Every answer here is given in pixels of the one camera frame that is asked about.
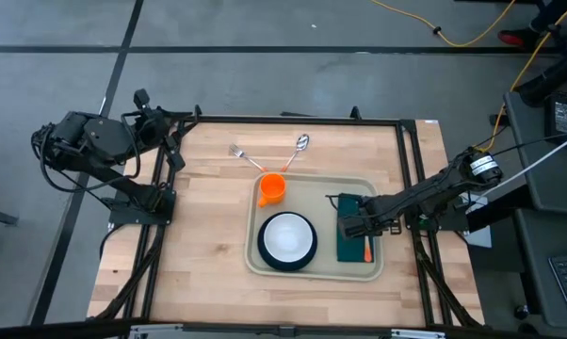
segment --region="gray floor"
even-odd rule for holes
[[[452,0],[387,1],[421,13],[453,40],[476,36],[504,5]],[[120,45],[134,0],[0,0],[0,45]],[[536,13],[517,6],[500,27]],[[426,27],[369,1],[145,1],[133,45],[442,46]],[[480,46],[497,46],[494,34]],[[97,112],[115,54],[0,54],[0,210],[20,217],[0,225],[0,327],[29,321],[69,196],[49,187],[30,151],[30,134],[68,110]],[[357,105],[374,118],[438,120],[447,154],[488,137],[488,115],[526,56],[442,55],[129,55],[112,117],[134,109],[146,88],[154,105],[205,114],[277,115],[281,111],[344,117]],[[532,77],[554,62],[538,58]],[[510,131],[496,147],[512,145]],[[520,169],[516,153],[500,162]],[[109,195],[109,191],[100,191]],[[86,197],[47,321],[85,317],[99,263],[107,211]],[[524,296],[517,276],[475,269],[487,323],[515,330],[513,306]],[[540,319],[543,332],[555,333]],[[197,338],[214,336],[197,334]]]

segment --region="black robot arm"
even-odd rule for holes
[[[131,179],[139,175],[139,156],[158,147],[163,149],[167,162],[175,170],[185,166],[176,141],[180,138],[175,135],[180,132],[169,135],[169,131],[176,121],[183,121],[192,113],[173,113],[160,106],[151,109],[145,89],[135,92],[134,102],[138,111],[122,114],[120,121],[96,114],[69,112],[60,123],[49,123],[35,132],[31,138],[33,152],[40,160],[40,169],[49,184],[65,192],[112,186],[120,192],[121,198],[125,198],[102,199],[112,211],[125,208],[146,216],[168,214],[173,199],[165,198],[172,192],[137,184]],[[135,118],[135,122],[129,125],[127,117]],[[111,168],[132,158],[137,163],[135,174],[121,175]],[[75,189],[57,186],[47,175],[47,167],[58,172],[85,172],[102,183]]]
[[[359,214],[340,217],[338,227],[345,237],[381,235],[408,211],[425,218],[435,217],[461,193],[497,186],[501,177],[501,169],[488,153],[469,148],[438,174],[395,195],[354,196]]]

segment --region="orange cup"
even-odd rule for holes
[[[265,174],[261,179],[260,189],[262,197],[258,201],[259,207],[280,203],[285,196],[285,179],[278,173]]]

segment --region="fork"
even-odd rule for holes
[[[231,150],[231,152],[234,153],[235,156],[241,157],[241,158],[244,158],[244,159],[250,161],[250,162],[251,162],[254,166],[256,166],[259,170],[261,170],[261,171],[267,171],[266,168],[264,168],[264,167],[258,165],[258,164],[256,163],[256,161],[250,159],[250,158],[244,153],[244,151],[242,151],[239,147],[235,146],[235,144],[231,144],[231,145],[229,146],[229,149]]]

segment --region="wooden tabletop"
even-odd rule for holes
[[[426,176],[445,167],[436,121],[417,121]],[[298,124],[201,123],[183,139],[186,167],[177,173],[175,215],[167,228],[154,292],[151,320],[320,326],[424,325],[411,236],[385,234],[384,270],[372,282],[282,278],[252,273],[244,261],[251,183],[258,170],[229,151],[235,143],[269,169],[280,168],[296,139],[311,137],[289,171],[359,176],[380,194],[403,189],[395,128]],[[412,182],[411,142],[406,137]],[[140,183],[149,183],[155,152],[141,158]],[[126,171],[134,170],[129,162]],[[131,274],[139,226],[125,226],[105,244],[89,315],[99,314]],[[438,242],[445,279],[468,312],[482,322],[470,258],[453,233]],[[436,288],[429,282],[435,318]],[[138,290],[135,315],[145,282]]]

